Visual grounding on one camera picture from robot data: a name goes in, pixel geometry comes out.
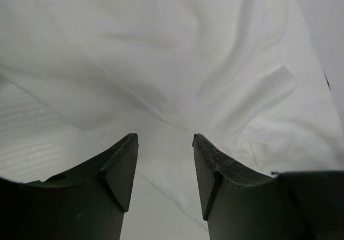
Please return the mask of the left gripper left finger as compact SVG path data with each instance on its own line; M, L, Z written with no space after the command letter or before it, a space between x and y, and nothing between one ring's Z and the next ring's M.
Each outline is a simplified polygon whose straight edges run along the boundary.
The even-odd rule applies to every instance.
M25 239L119 239L138 146L138 135L130 133L69 170L28 183Z

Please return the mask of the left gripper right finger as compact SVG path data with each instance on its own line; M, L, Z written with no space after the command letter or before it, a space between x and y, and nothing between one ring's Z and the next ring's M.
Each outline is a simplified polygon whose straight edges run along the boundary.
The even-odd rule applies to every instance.
M193 138L202 216L211 239L282 239L277 181Z

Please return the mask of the white t shirt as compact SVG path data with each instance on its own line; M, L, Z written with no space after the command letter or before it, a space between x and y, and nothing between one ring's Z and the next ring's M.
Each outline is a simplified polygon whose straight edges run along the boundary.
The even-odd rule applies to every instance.
M296 0L1 0L1 176L44 181L128 133L122 239L208 239L196 133L264 174L343 169Z

